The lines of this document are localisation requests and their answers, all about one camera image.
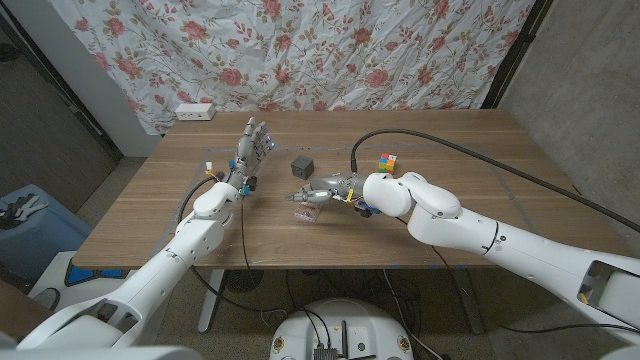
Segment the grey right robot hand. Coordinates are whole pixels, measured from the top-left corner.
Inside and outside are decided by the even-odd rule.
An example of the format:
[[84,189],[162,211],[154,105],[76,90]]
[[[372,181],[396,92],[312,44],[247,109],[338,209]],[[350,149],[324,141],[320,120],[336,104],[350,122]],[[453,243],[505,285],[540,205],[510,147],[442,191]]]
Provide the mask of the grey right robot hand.
[[366,177],[357,173],[338,173],[312,180],[298,192],[288,194],[290,202],[326,203],[330,200],[354,202],[363,198]]

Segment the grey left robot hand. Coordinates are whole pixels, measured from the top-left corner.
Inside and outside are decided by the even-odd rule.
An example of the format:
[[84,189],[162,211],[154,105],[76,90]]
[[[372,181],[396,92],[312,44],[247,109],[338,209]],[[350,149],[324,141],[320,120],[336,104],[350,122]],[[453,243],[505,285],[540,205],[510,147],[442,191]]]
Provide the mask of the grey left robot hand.
[[248,178],[258,173],[261,162],[274,146],[266,123],[257,123],[251,117],[236,147],[234,167],[227,183],[240,189]]

